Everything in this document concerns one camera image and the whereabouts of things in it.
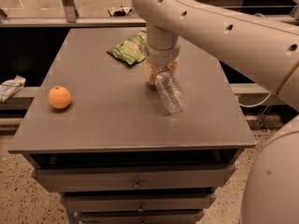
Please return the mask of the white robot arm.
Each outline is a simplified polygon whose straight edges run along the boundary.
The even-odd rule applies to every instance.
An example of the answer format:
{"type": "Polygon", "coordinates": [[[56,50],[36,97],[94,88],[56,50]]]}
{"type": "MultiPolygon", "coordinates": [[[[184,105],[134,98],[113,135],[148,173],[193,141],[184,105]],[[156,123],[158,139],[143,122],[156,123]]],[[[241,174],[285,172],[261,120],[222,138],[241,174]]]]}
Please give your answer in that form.
{"type": "MultiPolygon", "coordinates": [[[[146,57],[164,67],[180,37],[225,62],[299,111],[298,29],[194,0],[133,0],[147,23],[146,57]]],[[[299,117],[256,157],[239,224],[299,224],[299,117]]]]}

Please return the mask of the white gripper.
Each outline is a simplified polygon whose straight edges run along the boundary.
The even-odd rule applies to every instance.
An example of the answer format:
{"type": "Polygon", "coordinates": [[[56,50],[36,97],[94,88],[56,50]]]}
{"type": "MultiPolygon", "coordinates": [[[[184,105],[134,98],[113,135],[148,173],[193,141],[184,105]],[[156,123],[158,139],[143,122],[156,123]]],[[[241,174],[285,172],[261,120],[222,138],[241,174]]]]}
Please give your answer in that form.
{"type": "Polygon", "coordinates": [[[155,78],[162,72],[160,66],[166,66],[168,71],[174,75],[178,68],[176,58],[179,55],[180,45],[175,45],[171,49],[158,50],[150,45],[145,45],[146,61],[144,61],[144,72],[146,79],[150,85],[155,84],[155,78]]]}

